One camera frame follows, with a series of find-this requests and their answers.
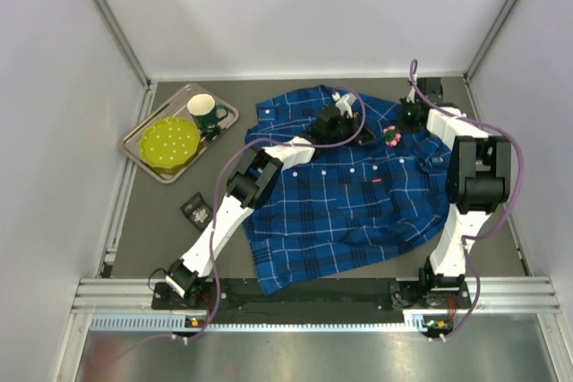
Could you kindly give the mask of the pink flower brooch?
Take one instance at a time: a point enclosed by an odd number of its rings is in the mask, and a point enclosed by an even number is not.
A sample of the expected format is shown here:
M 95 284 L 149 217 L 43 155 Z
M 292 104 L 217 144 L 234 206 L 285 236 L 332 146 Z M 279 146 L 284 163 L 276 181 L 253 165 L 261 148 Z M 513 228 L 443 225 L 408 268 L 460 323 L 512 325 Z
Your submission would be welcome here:
M 401 141 L 401 132 L 395 125 L 391 125 L 383 129 L 383 139 L 388 147 L 394 148 Z

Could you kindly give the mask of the silver maple leaf brooch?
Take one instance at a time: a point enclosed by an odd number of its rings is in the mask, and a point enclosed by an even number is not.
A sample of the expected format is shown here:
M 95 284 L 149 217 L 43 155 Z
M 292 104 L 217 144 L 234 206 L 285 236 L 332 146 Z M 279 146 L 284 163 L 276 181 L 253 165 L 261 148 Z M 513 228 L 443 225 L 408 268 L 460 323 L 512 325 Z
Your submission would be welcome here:
M 210 212 L 205 208 L 196 209 L 192 213 L 192 221 L 197 225 L 205 225 L 209 222 Z

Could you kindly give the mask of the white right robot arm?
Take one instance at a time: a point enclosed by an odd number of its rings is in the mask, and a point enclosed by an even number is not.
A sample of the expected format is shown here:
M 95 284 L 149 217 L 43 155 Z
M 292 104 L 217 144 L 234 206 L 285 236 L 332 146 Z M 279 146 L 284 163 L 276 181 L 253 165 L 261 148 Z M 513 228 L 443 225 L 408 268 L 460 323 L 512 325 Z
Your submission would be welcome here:
M 421 98 L 418 82 L 412 77 L 408 96 L 400 100 L 398 128 L 426 129 L 450 150 L 445 183 L 449 212 L 437 247 L 419 269 L 417 285 L 402 283 L 394 300 L 399 305 L 425 301 L 428 307 L 440 307 L 466 292 L 467 257 L 475 237 L 509 198 L 511 144 L 468 122 L 459 109 Z

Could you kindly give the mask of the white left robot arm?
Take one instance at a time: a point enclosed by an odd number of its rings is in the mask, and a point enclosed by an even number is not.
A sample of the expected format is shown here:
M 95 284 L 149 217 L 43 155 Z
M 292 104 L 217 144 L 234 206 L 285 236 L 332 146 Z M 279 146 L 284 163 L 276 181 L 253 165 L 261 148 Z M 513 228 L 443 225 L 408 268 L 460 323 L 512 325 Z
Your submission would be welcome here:
M 280 174 L 310 163 L 320 149 L 358 145 L 365 119 L 365 106 L 354 112 L 350 106 L 326 105 L 306 130 L 286 142 L 259 138 L 245 145 L 219 174 L 220 181 L 227 181 L 224 197 L 213 204 L 213 216 L 199 239 L 169 267 L 166 284 L 181 299 L 194 303 L 217 255 L 240 224 L 267 203 Z M 231 165 L 233 171 L 226 174 Z

